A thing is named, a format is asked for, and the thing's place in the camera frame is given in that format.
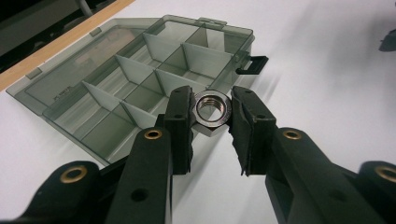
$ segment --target white surface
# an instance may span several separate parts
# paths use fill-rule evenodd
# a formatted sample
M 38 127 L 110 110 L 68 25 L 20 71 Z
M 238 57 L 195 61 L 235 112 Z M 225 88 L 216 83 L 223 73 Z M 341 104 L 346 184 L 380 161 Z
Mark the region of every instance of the white surface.
M 252 55 L 270 61 L 252 88 L 279 127 L 308 133 L 354 172 L 396 163 L 396 52 L 378 51 L 396 28 L 393 1 L 136 1 L 116 17 L 173 14 L 250 28 Z M 17 217 L 58 166 L 90 156 L 0 93 L 0 218 Z M 240 176 L 227 133 L 196 139 L 192 173 L 175 177 L 174 223 L 276 223 L 263 176 Z

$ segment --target white table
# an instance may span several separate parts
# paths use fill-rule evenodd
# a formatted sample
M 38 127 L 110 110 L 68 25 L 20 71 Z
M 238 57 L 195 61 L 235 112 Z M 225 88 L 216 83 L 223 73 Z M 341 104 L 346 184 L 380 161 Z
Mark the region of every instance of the white table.
M 396 163 L 396 28 L 391 1 L 138 0 L 115 18 L 207 17 L 254 31 L 252 55 L 270 61 L 253 89 L 279 127 L 308 133 L 334 163 Z M 43 119 L 0 93 L 0 219 L 19 216 L 57 167 L 93 159 Z M 192 172 L 176 176 L 174 223 L 276 223 L 264 176 L 240 176 L 224 133 L 199 136 Z

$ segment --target metal nut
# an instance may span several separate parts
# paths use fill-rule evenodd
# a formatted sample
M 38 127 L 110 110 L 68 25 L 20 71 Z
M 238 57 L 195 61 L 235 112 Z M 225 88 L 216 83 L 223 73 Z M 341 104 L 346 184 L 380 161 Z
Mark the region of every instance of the metal nut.
M 218 119 L 206 119 L 201 114 L 201 109 L 207 106 L 215 107 L 220 116 Z M 230 99 L 218 91 L 201 91 L 195 95 L 195 106 L 192 113 L 196 118 L 196 123 L 192 126 L 196 131 L 206 136 L 214 136 L 228 127 L 224 124 L 228 121 L 232 114 Z

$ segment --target brass insert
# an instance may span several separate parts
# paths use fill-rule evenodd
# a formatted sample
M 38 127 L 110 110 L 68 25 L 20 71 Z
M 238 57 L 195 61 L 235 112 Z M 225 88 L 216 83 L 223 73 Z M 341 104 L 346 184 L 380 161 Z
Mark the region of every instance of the brass insert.
M 70 176 L 72 172 L 79 172 L 79 174 Z M 85 168 L 85 166 L 83 165 L 69 167 L 61 175 L 61 182 L 64 184 L 71 184 L 78 182 L 80 179 L 84 178 L 84 176 L 87 173 L 88 173 L 87 168 Z
M 160 130 L 148 130 L 145 132 L 145 137 L 150 140 L 158 139 L 163 136 L 163 133 Z
M 396 183 L 396 169 L 388 166 L 377 166 L 375 172 L 382 178 Z
M 300 133 L 293 130 L 286 130 L 285 132 L 283 132 L 283 135 L 292 140 L 298 140 L 302 138 Z

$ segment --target transparent plastic box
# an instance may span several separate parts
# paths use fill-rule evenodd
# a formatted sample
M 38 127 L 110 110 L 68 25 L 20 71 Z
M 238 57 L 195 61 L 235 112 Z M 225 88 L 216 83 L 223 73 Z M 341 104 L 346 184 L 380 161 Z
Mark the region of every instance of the transparent plastic box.
M 115 19 L 7 92 L 106 165 L 130 153 L 173 89 L 226 94 L 253 40 L 249 29 L 210 19 Z

